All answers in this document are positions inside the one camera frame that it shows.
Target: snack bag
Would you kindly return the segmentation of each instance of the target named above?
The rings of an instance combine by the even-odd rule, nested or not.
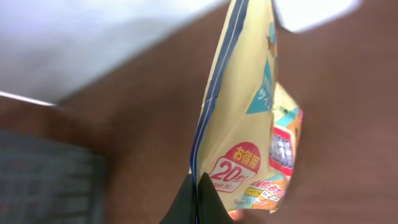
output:
[[[271,0],[232,0],[190,157],[232,217],[275,210],[292,175],[302,114],[276,84],[276,50]]]

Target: teal triangle graphic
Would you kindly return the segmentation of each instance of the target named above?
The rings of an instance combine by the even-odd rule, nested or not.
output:
[[[264,68],[264,78],[262,79],[260,89],[254,96],[246,114],[260,113],[271,110],[273,101],[271,90],[271,68],[267,60],[266,67]]]

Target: plastic packaging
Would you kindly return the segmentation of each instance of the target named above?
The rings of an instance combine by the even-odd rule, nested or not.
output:
[[[276,84],[276,50],[271,0],[232,0],[190,158],[232,217],[275,210],[292,175],[302,113]]]

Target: white wall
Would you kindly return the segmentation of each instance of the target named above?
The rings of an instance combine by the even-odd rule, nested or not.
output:
[[[224,0],[2,0],[0,91],[54,102]]]

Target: blue stripe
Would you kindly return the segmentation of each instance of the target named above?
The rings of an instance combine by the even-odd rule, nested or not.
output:
[[[248,9],[248,2],[249,0],[236,0],[235,2],[234,9],[231,13],[231,19],[229,20],[228,28],[225,33],[223,45],[221,46],[214,73],[209,83],[205,105],[200,115],[190,157],[191,171],[196,185],[198,185],[197,159],[199,146],[203,138],[203,133],[205,132],[216,105],[225,67],[228,64],[229,58],[231,57],[232,51],[235,48],[238,37],[242,31],[244,18],[246,17],[246,11]]]

